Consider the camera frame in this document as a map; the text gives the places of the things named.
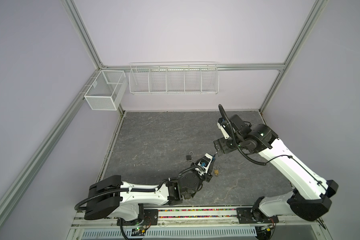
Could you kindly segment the black padlock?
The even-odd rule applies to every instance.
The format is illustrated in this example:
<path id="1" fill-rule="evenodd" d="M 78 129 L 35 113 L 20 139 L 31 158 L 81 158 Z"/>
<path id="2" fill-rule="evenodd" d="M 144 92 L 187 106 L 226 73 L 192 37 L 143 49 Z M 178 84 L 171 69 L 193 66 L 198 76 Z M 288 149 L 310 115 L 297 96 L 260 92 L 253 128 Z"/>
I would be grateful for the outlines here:
<path id="1" fill-rule="evenodd" d="M 194 153 L 191 151 L 188 155 L 186 155 L 186 160 L 192 162 Z"/>

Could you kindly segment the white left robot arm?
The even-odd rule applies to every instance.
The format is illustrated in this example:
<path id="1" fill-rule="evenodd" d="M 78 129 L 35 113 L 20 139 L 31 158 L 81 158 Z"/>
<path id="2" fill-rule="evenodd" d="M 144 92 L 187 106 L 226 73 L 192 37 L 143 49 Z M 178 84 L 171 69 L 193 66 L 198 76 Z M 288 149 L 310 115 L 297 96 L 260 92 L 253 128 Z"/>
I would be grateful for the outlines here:
<path id="1" fill-rule="evenodd" d="M 114 175 L 89 188 L 88 197 L 74 207 L 85 213 L 85 220 L 99 220 L 115 214 L 126 221 L 141 218 L 143 207 L 174 206 L 193 198 L 204 182 L 211 180 L 213 164 L 198 163 L 181 171 L 177 177 L 162 180 L 157 185 L 137 185 L 123 182 Z"/>

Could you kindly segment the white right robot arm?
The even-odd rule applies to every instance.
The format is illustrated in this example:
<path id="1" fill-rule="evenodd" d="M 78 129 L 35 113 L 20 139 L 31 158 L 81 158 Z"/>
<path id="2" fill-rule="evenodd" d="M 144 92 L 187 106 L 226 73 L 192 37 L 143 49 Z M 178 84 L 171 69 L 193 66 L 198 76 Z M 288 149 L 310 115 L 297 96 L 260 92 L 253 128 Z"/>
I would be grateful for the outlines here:
<path id="1" fill-rule="evenodd" d="M 296 215 L 313 222 L 329 212 L 339 188 L 334 180 L 326 180 L 307 167 L 293 154 L 279 136 L 267 125 L 254 127 L 238 115 L 229 117 L 222 105 L 218 128 L 223 137 L 215 140 L 218 155 L 239 152 L 246 160 L 258 165 L 273 165 L 292 185 L 292 190 L 276 197 L 260 197 L 253 204 L 254 221 L 280 215 Z"/>

